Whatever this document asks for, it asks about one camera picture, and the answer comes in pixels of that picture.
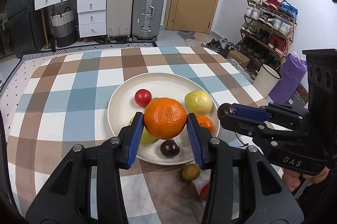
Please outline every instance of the cardboard box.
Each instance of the cardboard box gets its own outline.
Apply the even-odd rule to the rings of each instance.
[[[236,51],[236,50],[230,51],[227,58],[228,59],[232,58],[232,59],[236,60],[238,63],[241,63],[240,66],[243,69],[245,69],[247,67],[247,65],[249,64],[249,61],[250,61],[249,58],[247,58],[245,55],[241,54],[239,51]]]

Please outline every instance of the checkered tablecloth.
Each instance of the checkered tablecloth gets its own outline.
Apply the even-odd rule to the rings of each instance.
[[[127,79],[153,72],[174,73],[202,86],[222,103],[266,105],[260,93],[219,54],[202,47],[125,48],[54,57],[33,73],[14,115],[8,139],[8,167],[19,211],[31,202],[75,144],[92,147],[112,137],[107,105]],[[232,132],[219,137],[240,143]],[[194,183],[178,178],[182,166],[136,160],[121,170],[130,223],[200,223],[204,204],[198,192],[209,179],[203,171]],[[92,185],[96,183],[95,171]],[[92,216],[97,217],[95,190]]]

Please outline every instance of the purple bag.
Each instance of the purple bag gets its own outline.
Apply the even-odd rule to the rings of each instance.
[[[306,71],[307,62],[300,59],[295,52],[292,54],[289,53],[285,59],[285,63],[280,69],[282,80],[280,80],[269,93],[269,97],[273,102],[287,102],[300,84]]]

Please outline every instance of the plate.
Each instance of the plate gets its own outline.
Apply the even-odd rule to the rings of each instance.
[[[184,98],[188,93],[194,90],[203,90],[200,85],[187,78],[168,73],[146,73],[128,79],[112,94],[107,108],[108,122],[114,136],[118,136],[119,131],[129,124],[136,112],[144,112],[145,107],[140,107],[134,101],[134,95],[139,89],[149,90],[153,98],[175,99],[184,107]],[[212,110],[207,115],[214,125],[213,136],[218,136],[220,129],[220,121],[216,111],[217,108],[213,101]],[[161,154],[160,145],[163,141],[159,140],[150,145],[140,144],[137,157],[160,165],[178,165],[194,160],[186,126],[174,138],[180,148],[180,153],[174,158],[166,158]]]

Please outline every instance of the white trash bin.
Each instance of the white trash bin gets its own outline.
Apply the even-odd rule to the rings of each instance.
[[[270,66],[262,64],[260,71],[254,80],[253,86],[265,98],[281,79],[282,76],[278,72]]]

